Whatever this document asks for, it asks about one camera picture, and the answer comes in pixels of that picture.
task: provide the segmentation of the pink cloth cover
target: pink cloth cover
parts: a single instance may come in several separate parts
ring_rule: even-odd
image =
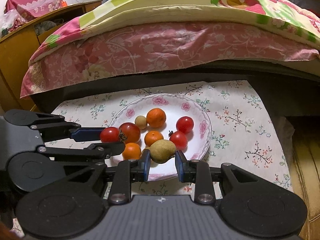
[[[22,20],[16,20],[10,29],[12,31],[26,22],[59,8],[62,8],[62,0],[8,0],[4,12],[17,11],[22,18]]]
[[[319,57],[308,45],[237,23],[169,22],[87,35],[75,18],[48,37],[29,61],[21,97],[111,76],[183,69],[220,59]]]

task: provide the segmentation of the floral plate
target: floral plate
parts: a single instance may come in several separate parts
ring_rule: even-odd
[[[211,122],[206,111],[195,101],[181,95],[174,94],[155,94],[149,95],[132,102],[125,106],[112,120],[110,126],[119,127],[124,122],[134,123],[138,115],[146,116],[153,108],[161,108],[167,116],[166,123],[159,129],[147,127],[141,131],[139,144],[141,149],[145,148],[144,136],[150,130],[158,130],[169,139],[169,131],[176,129],[176,122],[180,117],[189,116],[194,121],[193,131],[187,135],[188,147],[184,154],[188,160],[200,160],[207,152],[211,139]],[[111,164],[116,166],[123,161],[122,155],[111,157]],[[152,163],[148,181],[170,179],[177,176],[174,158],[164,164]]]

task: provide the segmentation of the pink bed sheet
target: pink bed sheet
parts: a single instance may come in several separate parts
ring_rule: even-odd
[[[221,59],[317,57],[319,52],[308,45],[245,24],[137,25],[73,41],[30,63],[21,97],[111,76],[182,69]]]

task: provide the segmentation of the cabinet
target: cabinet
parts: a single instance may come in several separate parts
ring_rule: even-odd
[[[70,5],[39,17],[0,39],[0,101],[4,111],[12,108],[34,110],[31,99],[20,99],[23,77],[28,62],[42,42],[58,28],[75,17],[92,11],[102,0]],[[63,19],[64,23],[37,36],[35,25],[43,21]]]

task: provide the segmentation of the red tomato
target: red tomato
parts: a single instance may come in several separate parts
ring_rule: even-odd
[[[116,127],[107,127],[100,133],[101,142],[117,142],[119,138],[120,130]]]
[[[186,135],[183,132],[180,131],[176,131],[174,133],[172,133],[170,136],[170,141],[172,141],[174,143],[174,145],[176,146],[177,150],[183,150],[187,147],[188,145],[188,140]]]
[[[194,126],[194,122],[191,117],[183,116],[179,118],[176,124],[176,128],[178,131],[183,132],[184,134],[187,134],[192,131]]]
[[[119,127],[120,132],[124,133],[127,136],[127,139],[124,141],[124,143],[137,143],[140,140],[140,129],[138,126],[131,122],[125,122],[120,125]]]

